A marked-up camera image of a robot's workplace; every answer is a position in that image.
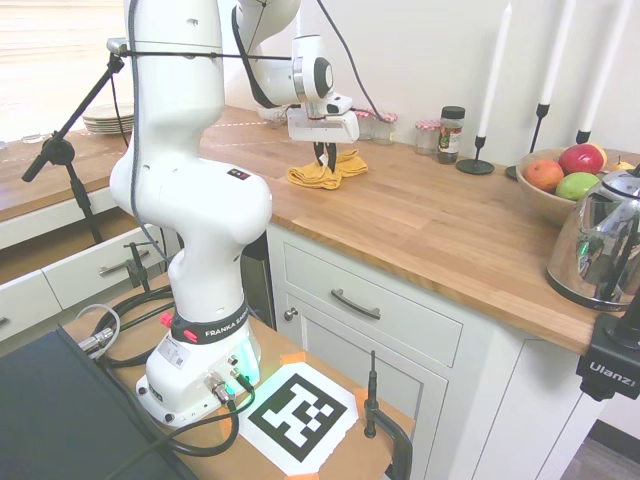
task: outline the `orange tape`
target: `orange tape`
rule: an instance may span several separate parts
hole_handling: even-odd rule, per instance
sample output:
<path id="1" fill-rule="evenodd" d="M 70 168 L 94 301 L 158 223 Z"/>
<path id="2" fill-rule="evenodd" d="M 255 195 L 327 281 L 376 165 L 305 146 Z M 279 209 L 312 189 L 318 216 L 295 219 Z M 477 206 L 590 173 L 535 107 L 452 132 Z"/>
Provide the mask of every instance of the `orange tape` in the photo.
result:
<path id="1" fill-rule="evenodd" d="M 224 415 L 226 413 L 229 413 L 229 410 L 227 410 L 226 407 L 222 407 L 218 409 L 218 411 L 216 412 L 216 415 Z M 218 425 L 220 426 L 220 431 L 222 432 L 222 436 L 224 438 L 228 438 L 229 435 L 231 435 L 231 419 L 225 418 L 224 420 L 220 420 L 218 422 Z"/>
<path id="2" fill-rule="evenodd" d="M 309 473 L 307 475 L 294 475 L 293 477 L 284 477 L 285 480 L 320 480 L 317 473 Z"/>
<path id="3" fill-rule="evenodd" d="M 369 392 L 366 388 L 356 388 L 351 393 L 356 397 L 356 407 L 358 407 L 358 416 L 360 418 L 365 418 L 364 415 L 364 402 L 369 396 Z"/>
<path id="4" fill-rule="evenodd" d="M 291 363 L 305 363 L 307 354 L 305 352 L 289 353 L 288 355 L 280 355 L 280 365 L 289 365 Z"/>

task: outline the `cable connector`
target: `cable connector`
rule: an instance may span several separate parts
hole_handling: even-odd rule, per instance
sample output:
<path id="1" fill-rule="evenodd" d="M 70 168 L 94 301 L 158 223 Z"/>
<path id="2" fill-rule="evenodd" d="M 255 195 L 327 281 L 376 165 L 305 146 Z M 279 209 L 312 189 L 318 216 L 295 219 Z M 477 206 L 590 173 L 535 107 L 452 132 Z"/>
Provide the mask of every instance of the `cable connector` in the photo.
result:
<path id="1" fill-rule="evenodd" d="M 254 388 L 249 381 L 249 378 L 243 375 L 240 370 L 234 368 L 231 370 L 231 376 L 240 384 L 242 388 L 244 388 L 247 392 L 253 392 Z"/>
<path id="2" fill-rule="evenodd" d="M 232 400 L 231 394 L 227 392 L 227 384 L 217 373 L 207 375 L 204 384 L 213 393 L 222 405 L 226 405 Z"/>
<path id="3" fill-rule="evenodd" d="M 96 350 L 103 348 L 107 343 L 109 343 L 111 338 L 113 338 L 113 329 L 105 328 L 95 335 L 81 341 L 78 343 L 78 346 L 84 353 L 91 356 L 91 354 L 95 353 Z"/>

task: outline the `spice jar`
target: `spice jar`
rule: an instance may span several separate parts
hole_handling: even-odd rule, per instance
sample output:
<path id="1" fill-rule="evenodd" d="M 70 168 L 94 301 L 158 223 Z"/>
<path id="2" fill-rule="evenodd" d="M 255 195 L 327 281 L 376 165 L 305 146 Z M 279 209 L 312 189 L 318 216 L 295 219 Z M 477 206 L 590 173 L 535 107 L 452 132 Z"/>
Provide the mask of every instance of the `spice jar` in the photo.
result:
<path id="1" fill-rule="evenodd" d="M 438 162 L 451 165 L 458 160 L 464 114 L 465 109 L 462 107 L 448 106 L 442 109 L 440 138 L 438 139 Z"/>
<path id="2" fill-rule="evenodd" d="M 420 120 L 416 122 L 416 153 L 419 155 L 435 155 L 440 138 L 440 122 L 438 120 Z"/>
<path id="3" fill-rule="evenodd" d="M 384 119 L 384 122 L 376 117 L 373 119 L 373 142 L 378 145 L 392 145 L 396 140 L 398 116 L 395 113 L 381 113 L 380 116 Z"/>
<path id="4" fill-rule="evenodd" d="M 356 110 L 355 113 L 358 118 L 358 127 L 360 128 L 358 140 L 371 140 L 373 138 L 373 115 L 368 110 Z"/>

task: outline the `stainless steel kettle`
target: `stainless steel kettle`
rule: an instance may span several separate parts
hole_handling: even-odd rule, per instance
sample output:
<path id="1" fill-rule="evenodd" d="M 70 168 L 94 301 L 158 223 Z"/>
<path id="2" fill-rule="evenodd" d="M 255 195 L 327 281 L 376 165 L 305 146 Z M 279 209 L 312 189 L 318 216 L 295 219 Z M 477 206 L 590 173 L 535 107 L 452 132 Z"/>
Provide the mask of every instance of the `stainless steel kettle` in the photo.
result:
<path id="1" fill-rule="evenodd" d="M 547 280 L 585 307 L 627 309 L 640 286 L 640 167 L 609 173 L 578 202 L 556 241 Z"/>

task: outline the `stack of plates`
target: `stack of plates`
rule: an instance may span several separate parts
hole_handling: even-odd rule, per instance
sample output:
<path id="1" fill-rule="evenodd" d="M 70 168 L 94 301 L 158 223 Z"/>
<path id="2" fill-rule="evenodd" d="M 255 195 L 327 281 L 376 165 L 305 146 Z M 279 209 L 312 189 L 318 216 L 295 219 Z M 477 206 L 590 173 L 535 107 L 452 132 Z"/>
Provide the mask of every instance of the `stack of plates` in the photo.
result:
<path id="1" fill-rule="evenodd" d="M 133 103 L 118 104 L 122 129 L 125 132 L 133 130 Z M 118 116 L 116 109 L 111 105 L 100 105 L 99 107 L 88 108 L 82 115 L 87 130 L 92 133 L 111 135 L 120 133 Z"/>

